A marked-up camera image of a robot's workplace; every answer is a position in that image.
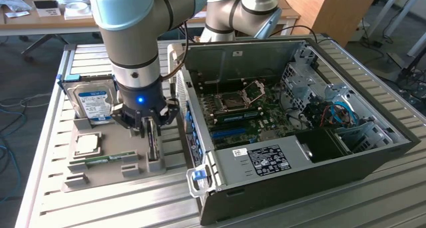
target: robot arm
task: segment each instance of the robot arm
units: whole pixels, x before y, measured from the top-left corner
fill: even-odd
[[[122,99],[111,117],[126,128],[141,129],[142,117],[169,124],[178,112],[177,100],[162,95],[157,37],[201,11],[205,1],[90,0]]]
[[[234,30],[254,38],[270,36],[282,10],[278,0],[207,0],[201,42],[231,41]]]

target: blue cable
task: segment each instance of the blue cable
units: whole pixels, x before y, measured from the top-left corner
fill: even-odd
[[[356,117],[355,117],[351,109],[348,108],[347,104],[346,104],[344,102],[335,102],[334,105],[342,106],[342,107],[347,110],[348,115],[352,117],[352,122],[356,124],[356,123],[358,123]],[[331,115],[334,116],[335,120],[342,123],[340,118],[339,118],[338,115],[335,114],[334,106],[331,106]]]
[[[19,112],[9,112],[9,111],[5,111],[5,110],[2,110],[2,109],[0,109],[0,112],[7,113],[7,114],[18,114],[18,115],[21,116],[21,123],[19,123],[19,125],[18,125],[11,131],[9,131],[6,134],[4,134],[4,135],[0,136],[0,138],[4,138],[4,137],[6,137],[7,135],[10,135],[13,132],[15,132],[15,131],[18,130],[18,128],[22,127],[22,125],[23,125],[25,122],[26,122],[26,116],[25,116],[22,113],[19,113]]]
[[[0,201],[0,205],[2,202],[6,201],[6,199],[14,195],[14,193],[18,191],[19,187],[21,187],[21,172],[19,172],[19,168],[18,168],[18,164],[15,162],[15,159],[14,159],[14,155],[13,155],[13,152],[4,146],[0,146],[1,149],[5,150],[5,152],[9,153],[10,157],[11,157],[11,162],[13,162],[13,166],[14,166],[14,169],[15,169],[15,174],[17,174],[17,183],[15,183],[15,186],[13,188],[13,190],[10,191],[9,195],[6,197],[2,198],[2,200]]]

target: wooden table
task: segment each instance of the wooden table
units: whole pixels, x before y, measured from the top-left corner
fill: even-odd
[[[33,6],[34,0],[23,0]],[[291,26],[299,18],[299,14],[290,8],[286,0],[279,0],[282,15],[278,24]],[[98,31],[98,27],[91,18],[65,20],[63,16],[38,17],[35,10],[29,11],[30,14],[22,17],[7,18],[5,12],[10,12],[9,8],[0,8],[0,36],[6,35],[30,35],[30,34],[59,34]],[[189,20],[189,27],[203,27],[205,18],[194,18]]]
[[[372,0],[286,0],[300,14],[296,25],[310,27],[315,33],[326,33],[344,46]],[[308,34],[296,27],[292,34]]]

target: blue hard drive label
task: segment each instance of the blue hard drive label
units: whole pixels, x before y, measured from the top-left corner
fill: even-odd
[[[78,93],[78,99],[85,115],[90,120],[105,121],[111,119],[111,105],[106,102],[107,94],[105,91]]]
[[[278,145],[247,151],[255,173],[259,176],[290,169],[290,164]]]

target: aluminum extrusion table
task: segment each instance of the aluminum extrusion table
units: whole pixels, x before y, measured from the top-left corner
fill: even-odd
[[[158,42],[162,74],[167,72],[166,45],[173,42]],[[426,223],[426,119],[335,43],[323,42],[320,47],[422,142],[363,180],[209,228],[410,228]],[[110,69],[105,47],[78,45],[65,51],[59,74],[67,67],[85,73]],[[334,73],[324,75],[331,82],[339,81]],[[169,87],[163,83],[166,96]],[[163,175],[70,193],[59,191],[74,111],[57,85],[51,94],[15,227],[198,227],[175,122],[162,129]]]

